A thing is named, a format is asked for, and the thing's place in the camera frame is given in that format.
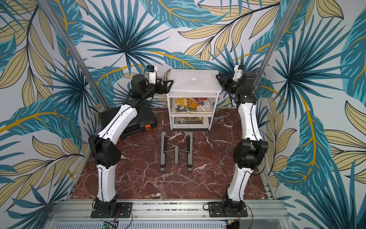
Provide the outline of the silver laptop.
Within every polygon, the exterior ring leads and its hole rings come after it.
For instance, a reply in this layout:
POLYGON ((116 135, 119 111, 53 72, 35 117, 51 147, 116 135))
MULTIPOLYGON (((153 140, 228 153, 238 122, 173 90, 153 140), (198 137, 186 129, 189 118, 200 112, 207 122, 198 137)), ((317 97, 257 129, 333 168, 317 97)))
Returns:
POLYGON ((171 69, 169 80, 173 80, 173 85, 170 91, 220 93, 218 74, 217 70, 171 69))

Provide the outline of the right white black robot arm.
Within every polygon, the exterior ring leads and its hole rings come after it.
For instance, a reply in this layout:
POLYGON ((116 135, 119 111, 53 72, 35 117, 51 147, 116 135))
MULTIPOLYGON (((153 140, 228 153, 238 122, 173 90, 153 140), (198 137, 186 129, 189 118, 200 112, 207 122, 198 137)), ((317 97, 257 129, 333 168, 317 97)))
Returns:
POLYGON ((255 78, 255 72, 244 70, 237 70, 234 75, 216 76, 220 86, 234 97, 241 119, 242 139, 234 149, 234 175, 223 200, 220 203, 209 203, 211 217, 245 215, 246 185, 268 150, 268 143, 260 134, 256 118, 256 98, 253 92, 255 78))

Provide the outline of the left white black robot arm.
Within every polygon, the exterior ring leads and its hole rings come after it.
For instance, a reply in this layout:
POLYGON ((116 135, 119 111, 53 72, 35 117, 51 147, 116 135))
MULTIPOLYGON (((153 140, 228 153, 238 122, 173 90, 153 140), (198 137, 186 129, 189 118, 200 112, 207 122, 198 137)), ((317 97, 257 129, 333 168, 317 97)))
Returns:
POLYGON ((116 212, 115 169, 122 155, 117 143, 125 136, 157 127, 147 99, 155 94, 168 93, 172 85, 173 80, 166 81, 154 75, 149 78, 143 74, 133 76, 127 97, 114 117, 100 133, 89 137, 90 150, 98 171, 95 210, 107 215, 116 212))

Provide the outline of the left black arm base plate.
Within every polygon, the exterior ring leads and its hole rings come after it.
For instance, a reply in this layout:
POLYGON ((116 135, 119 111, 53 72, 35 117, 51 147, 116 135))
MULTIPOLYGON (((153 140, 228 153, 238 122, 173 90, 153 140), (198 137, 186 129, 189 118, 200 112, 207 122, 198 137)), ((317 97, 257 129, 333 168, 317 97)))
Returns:
POLYGON ((121 218, 128 219, 132 214, 132 202, 106 203, 96 201, 91 212, 92 219, 121 218))

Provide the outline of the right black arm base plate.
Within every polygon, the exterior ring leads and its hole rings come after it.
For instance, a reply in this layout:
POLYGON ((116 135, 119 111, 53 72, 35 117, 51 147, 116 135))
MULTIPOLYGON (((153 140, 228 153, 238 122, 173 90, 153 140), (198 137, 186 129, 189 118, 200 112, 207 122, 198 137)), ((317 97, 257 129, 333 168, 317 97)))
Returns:
POLYGON ((242 201, 230 203, 209 202, 208 211, 211 218, 238 218, 248 216, 245 203, 242 201))

